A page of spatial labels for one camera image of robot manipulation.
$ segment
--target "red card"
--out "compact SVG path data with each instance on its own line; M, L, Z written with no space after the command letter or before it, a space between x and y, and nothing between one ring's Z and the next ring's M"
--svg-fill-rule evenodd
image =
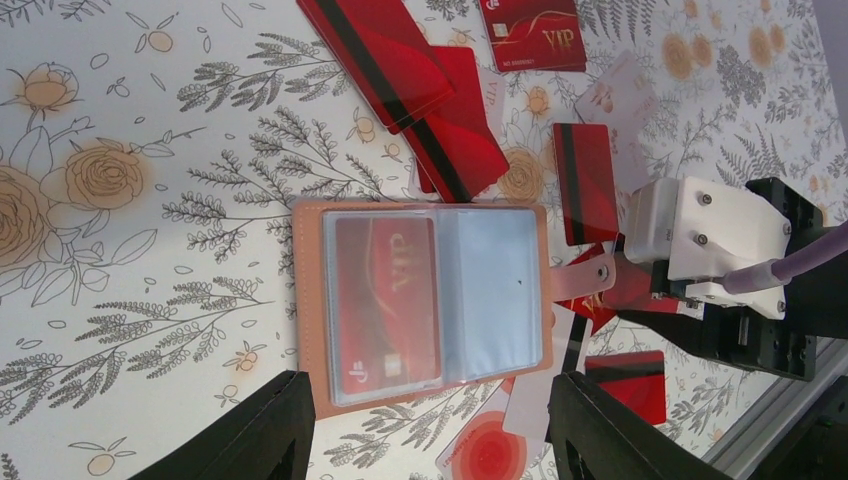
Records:
M433 222L336 222L342 389L356 394L438 378Z
M554 151L566 243L615 240L618 210L607 127L554 124Z
M665 423L661 351L586 357L586 377L651 425Z
M422 186L431 182L446 203L470 202L509 163L489 129L473 50L434 49L457 94L403 135L423 171Z
M585 71L573 0L480 0L500 72Z
M401 0L297 0L391 133L454 95Z
M590 258L603 254L604 247L601 244L596 244L589 248L589 250L586 250L582 255L575 258L571 264L585 262ZM592 320L592 335L594 335L616 315L615 310L605 308L603 306L602 296L603 293L588 297L574 298L564 302L557 302L557 304L571 310L577 315Z

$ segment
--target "card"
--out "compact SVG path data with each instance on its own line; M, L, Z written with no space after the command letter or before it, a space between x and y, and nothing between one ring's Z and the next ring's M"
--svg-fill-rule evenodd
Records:
M554 364L546 370L519 375L509 398L503 429L528 439L545 440L548 433L548 402L554 377L583 370L592 321L554 305Z
M619 55L574 104L586 123L637 132L648 124L658 107L657 95L630 50Z
M396 134L456 92L401 0L297 0L312 26Z
M600 243L592 245L588 250L583 252L582 255L575 258L571 263L581 263L586 260L596 257L598 255L604 254L604 247ZM572 300L567 300L565 302L557 302L557 305L563 306L573 312L575 312L578 316L586 317L592 320L592 335L598 332L601 328L604 327L607 323L610 322L613 318L615 318L615 310L611 308L607 308L603 303L603 296L606 292L590 295L588 297L580 297L574 298Z
M553 129L566 243L614 241L618 210L607 127L556 123Z
M415 385L441 373L434 231L421 217L336 220L341 392Z
M480 88L483 90L483 110L486 112L489 130L495 138L500 137L503 129L506 79L480 66L477 67L477 75L480 78Z
M610 154L615 187L626 195L632 195L651 183L648 162L642 152L639 134L629 127L610 128Z
M481 66L477 66L477 74L480 79L480 89L483 92L483 110L486 112L486 122L489 124L492 135L495 138L500 137L503 129L506 80L499 74ZM427 179L427 174L418 162L416 162L416 170L415 175L418 180L415 183L415 191L420 190L424 194L435 193L436 188L433 187L431 182L421 181Z
M423 172L445 203L468 203L509 170L483 108L474 51L434 47L457 94L403 132Z
M545 443L503 431L505 380L436 459L444 480L520 480Z
M586 377L651 425L665 423L662 351L588 357Z
M480 0L480 10L499 72L585 69L574 0Z

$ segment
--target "clear plastic sleeve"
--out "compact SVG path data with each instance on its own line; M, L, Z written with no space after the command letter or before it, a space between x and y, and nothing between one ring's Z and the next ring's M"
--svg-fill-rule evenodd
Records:
M330 210L322 223L334 405L542 362L544 276L533 210Z

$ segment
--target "white card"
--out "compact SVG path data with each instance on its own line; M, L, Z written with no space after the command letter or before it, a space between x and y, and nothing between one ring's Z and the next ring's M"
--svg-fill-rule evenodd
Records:
M553 365L546 370L516 377L504 417L505 432L544 441L550 422L548 402L554 377L562 373L564 363L568 363L568 370L585 373L592 321L587 319L585 326L580 329L579 324L582 322L575 325L574 312L571 310L554 305L554 314Z

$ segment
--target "red circle print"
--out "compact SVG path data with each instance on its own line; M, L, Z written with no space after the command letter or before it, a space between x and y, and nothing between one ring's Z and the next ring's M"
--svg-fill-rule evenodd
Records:
M518 480L527 464L527 444L503 431L504 412L477 415L462 431L453 464L457 480Z
M515 377L507 378L503 382L501 382L501 390L506 393L512 394L512 387L515 386Z

